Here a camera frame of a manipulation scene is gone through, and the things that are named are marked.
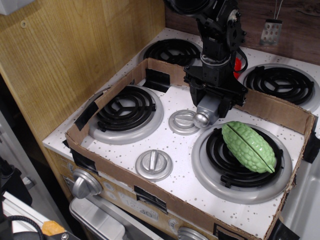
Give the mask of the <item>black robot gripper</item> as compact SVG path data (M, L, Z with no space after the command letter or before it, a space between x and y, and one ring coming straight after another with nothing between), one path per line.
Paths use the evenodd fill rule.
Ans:
M223 65L185 66L184 81L189 85L193 104L197 107L203 97L212 94L221 101L218 106L219 118L225 118L234 105L243 106L248 89L234 77L236 59Z

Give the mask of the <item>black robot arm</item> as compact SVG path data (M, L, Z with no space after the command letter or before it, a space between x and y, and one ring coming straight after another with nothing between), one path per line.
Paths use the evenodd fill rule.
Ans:
M236 67L237 55L247 57L240 46L245 42L238 3L235 0L166 0L173 12L196 19L202 40L202 66L184 67L184 81L189 84L195 106L204 97L218 100L219 118L225 118L234 106L243 106L248 90L235 74L243 73L248 64Z

